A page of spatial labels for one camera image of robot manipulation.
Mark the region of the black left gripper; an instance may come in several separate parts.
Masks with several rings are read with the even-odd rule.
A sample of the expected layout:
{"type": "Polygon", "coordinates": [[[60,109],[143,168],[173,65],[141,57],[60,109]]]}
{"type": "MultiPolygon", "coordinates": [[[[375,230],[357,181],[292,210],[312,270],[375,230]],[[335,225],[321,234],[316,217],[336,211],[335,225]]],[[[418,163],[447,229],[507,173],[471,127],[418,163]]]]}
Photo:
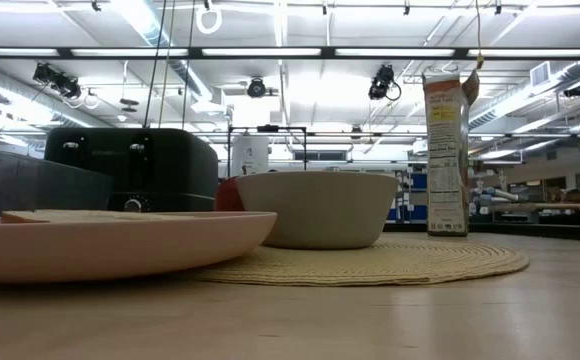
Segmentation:
{"type": "Polygon", "coordinates": [[[37,208],[106,210],[113,178],[90,170],[42,161],[37,177],[37,208]]]}

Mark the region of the sliced bagel half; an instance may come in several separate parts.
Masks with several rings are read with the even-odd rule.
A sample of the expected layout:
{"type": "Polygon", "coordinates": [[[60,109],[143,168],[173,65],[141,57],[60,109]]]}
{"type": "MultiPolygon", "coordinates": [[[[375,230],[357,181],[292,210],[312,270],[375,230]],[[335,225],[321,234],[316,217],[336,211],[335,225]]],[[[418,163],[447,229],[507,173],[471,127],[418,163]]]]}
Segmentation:
{"type": "Polygon", "coordinates": [[[84,223],[113,221],[190,220],[194,216],[163,215],[154,213],[94,211],[94,210],[36,210],[8,211],[1,214],[0,222],[7,223],[84,223]]]}

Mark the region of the pink round plate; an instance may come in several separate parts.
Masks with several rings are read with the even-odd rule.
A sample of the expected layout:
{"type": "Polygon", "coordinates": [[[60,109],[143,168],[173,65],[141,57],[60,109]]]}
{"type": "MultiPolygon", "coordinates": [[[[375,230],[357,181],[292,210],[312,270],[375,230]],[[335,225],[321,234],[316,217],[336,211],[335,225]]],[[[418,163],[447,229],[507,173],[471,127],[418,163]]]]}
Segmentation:
{"type": "Polygon", "coordinates": [[[0,284],[110,280],[208,266],[262,244],[277,218],[244,211],[154,214],[194,219],[0,222],[0,284]]]}

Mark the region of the red yellow apple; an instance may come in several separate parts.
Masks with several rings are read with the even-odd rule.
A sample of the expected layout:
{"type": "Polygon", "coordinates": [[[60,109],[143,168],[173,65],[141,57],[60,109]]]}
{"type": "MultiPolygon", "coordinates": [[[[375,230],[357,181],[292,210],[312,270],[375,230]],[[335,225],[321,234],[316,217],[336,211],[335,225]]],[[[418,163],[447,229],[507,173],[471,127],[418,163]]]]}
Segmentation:
{"type": "Polygon", "coordinates": [[[215,196],[215,211],[244,210],[236,179],[237,177],[229,177],[219,183],[215,196]]]}

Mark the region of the yellow Panda Puffs cereal box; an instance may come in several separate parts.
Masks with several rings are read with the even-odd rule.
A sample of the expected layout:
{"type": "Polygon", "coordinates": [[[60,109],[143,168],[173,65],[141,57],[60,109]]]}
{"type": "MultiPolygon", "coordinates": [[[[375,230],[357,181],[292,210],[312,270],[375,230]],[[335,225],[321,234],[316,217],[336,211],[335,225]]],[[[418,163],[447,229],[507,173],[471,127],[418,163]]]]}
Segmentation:
{"type": "Polygon", "coordinates": [[[427,233],[465,237],[469,223],[469,110],[479,96],[477,71],[423,79],[427,127],[427,233]]]}

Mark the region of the black four-slot toaster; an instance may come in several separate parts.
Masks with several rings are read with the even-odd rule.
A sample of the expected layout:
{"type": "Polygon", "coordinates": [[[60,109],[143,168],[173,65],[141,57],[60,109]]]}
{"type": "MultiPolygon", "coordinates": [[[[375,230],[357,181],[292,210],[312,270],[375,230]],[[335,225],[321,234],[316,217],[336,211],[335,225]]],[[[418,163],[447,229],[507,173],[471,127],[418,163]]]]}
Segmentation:
{"type": "Polygon", "coordinates": [[[56,128],[44,158],[110,176],[108,208],[131,212],[200,212],[214,208],[218,157],[179,129],[56,128]]]}

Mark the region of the white cylindrical container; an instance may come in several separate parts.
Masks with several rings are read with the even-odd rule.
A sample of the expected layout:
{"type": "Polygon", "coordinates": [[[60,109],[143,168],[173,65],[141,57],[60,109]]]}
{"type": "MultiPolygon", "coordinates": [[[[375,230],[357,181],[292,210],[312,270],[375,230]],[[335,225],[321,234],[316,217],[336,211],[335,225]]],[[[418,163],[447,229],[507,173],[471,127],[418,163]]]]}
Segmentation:
{"type": "Polygon", "coordinates": [[[269,170],[269,141],[263,136],[241,136],[231,146],[232,176],[266,173],[269,170]]]}

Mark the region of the black bar with light strips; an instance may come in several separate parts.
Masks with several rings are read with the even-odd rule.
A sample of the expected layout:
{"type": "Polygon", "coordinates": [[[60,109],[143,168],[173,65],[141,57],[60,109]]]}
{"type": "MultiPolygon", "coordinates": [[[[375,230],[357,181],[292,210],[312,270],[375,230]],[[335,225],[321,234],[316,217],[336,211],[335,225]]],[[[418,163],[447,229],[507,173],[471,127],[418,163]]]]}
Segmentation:
{"type": "Polygon", "coordinates": [[[83,60],[198,59],[379,59],[578,61],[580,48],[440,47],[0,47],[0,58],[83,60]]]}

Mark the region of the grey ceramic bowl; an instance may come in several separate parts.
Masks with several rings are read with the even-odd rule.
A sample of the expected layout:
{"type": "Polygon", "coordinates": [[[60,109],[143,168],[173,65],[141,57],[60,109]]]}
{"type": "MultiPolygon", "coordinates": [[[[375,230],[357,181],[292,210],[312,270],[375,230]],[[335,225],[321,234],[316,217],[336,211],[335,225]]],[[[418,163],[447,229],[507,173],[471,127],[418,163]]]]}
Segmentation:
{"type": "Polygon", "coordinates": [[[365,248],[380,237],[395,198],[393,176],[294,171],[236,179],[247,211],[274,212],[265,246],[301,250],[365,248]]]}

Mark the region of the round woven yellow placemat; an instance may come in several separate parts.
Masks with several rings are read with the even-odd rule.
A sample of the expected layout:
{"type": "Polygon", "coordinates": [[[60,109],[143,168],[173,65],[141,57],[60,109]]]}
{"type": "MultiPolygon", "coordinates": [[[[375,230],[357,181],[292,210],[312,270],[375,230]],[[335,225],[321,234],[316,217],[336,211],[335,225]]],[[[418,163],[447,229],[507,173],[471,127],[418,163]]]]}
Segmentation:
{"type": "Polygon", "coordinates": [[[522,271],[523,252],[453,239],[384,236],[353,250],[260,246],[241,257],[197,269],[197,281],[272,286],[431,285],[522,271]]]}

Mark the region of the blue storage bins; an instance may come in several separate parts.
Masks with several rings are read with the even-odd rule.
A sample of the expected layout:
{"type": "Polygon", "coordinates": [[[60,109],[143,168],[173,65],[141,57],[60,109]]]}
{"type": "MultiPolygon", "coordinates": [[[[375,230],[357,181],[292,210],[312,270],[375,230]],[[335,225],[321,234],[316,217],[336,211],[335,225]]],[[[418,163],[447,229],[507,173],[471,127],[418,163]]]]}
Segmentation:
{"type": "Polygon", "coordinates": [[[396,171],[397,191],[387,221],[389,223],[425,223],[427,221],[427,174],[396,171]]]}

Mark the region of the white air vent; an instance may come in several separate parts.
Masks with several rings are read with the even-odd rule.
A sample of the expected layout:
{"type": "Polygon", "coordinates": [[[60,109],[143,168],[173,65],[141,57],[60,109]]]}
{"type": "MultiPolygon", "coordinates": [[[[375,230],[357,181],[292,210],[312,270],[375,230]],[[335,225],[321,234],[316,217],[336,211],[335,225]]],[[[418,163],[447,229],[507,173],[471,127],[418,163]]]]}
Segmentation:
{"type": "Polygon", "coordinates": [[[551,63],[549,61],[545,61],[532,68],[529,74],[530,82],[533,87],[542,86],[548,83],[551,79],[551,63]]]}

